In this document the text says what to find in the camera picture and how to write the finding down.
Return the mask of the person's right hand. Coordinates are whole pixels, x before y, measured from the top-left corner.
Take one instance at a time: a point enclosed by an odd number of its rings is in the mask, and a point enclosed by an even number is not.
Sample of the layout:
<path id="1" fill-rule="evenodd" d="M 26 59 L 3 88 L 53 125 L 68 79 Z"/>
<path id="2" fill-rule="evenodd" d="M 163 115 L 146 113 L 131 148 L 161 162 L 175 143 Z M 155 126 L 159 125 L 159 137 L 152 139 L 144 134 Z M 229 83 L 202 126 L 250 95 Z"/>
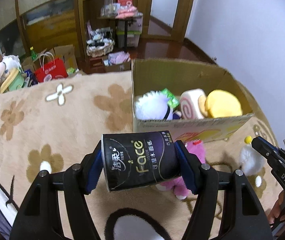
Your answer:
<path id="1" fill-rule="evenodd" d="M 278 197 L 278 200 L 275 202 L 273 208 L 271 209 L 269 215 L 267 216 L 269 224 L 274 224 L 275 219 L 279 218 L 281 221 L 285 220 L 285 214 L 281 215 L 281 204 L 285 198 L 285 191 L 281 191 Z"/>

